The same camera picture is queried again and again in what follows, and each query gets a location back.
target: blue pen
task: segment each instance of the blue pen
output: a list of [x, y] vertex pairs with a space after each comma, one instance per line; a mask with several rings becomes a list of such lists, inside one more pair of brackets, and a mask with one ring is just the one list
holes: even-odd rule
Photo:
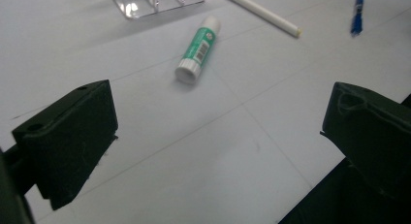
[[356, 0], [355, 15], [353, 19], [353, 25], [351, 27], [351, 35], [353, 37], [360, 35], [360, 33], [363, 31], [363, 5], [364, 0]]

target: white rod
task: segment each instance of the white rod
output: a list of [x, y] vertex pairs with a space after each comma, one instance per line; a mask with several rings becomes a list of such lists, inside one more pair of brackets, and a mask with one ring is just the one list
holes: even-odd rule
[[258, 5], [257, 3], [251, 0], [232, 0], [232, 1], [238, 3], [243, 8], [265, 19], [266, 21], [274, 24], [275, 26], [281, 28], [282, 30], [290, 33], [296, 38], [298, 38], [301, 34], [301, 30], [296, 25], [287, 21], [281, 16], [278, 16], [270, 12], [269, 10], [265, 9], [264, 7]]

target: green label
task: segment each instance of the green label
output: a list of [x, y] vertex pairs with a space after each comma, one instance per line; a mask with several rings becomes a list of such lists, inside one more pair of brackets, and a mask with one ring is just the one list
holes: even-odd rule
[[200, 28], [183, 58], [193, 59], [202, 67], [208, 56], [208, 50], [214, 44], [214, 40], [214, 32], [209, 28]]

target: white table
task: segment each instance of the white table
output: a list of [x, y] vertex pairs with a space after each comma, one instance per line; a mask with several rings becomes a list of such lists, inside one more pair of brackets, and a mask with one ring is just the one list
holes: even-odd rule
[[[276, 223], [344, 157], [319, 135], [336, 81], [397, 102], [411, 93], [411, 2], [255, 0], [295, 39], [228, 0], [136, 21], [111, 0], [0, 0], [0, 145], [74, 88], [111, 80], [116, 141], [78, 197], [46, 223]], [[196, 86], [174, 68], [198, 25], [222, 31]]]

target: glue stick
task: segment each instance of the glue stick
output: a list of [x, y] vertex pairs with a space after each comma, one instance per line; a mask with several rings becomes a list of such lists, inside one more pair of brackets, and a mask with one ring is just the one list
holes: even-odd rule
[[203, 21], [175, 70], [175, 75], [180, 81], [188, 84], [197, 82], [220, 28], [220, 21], [214, 16], [209, 16]]

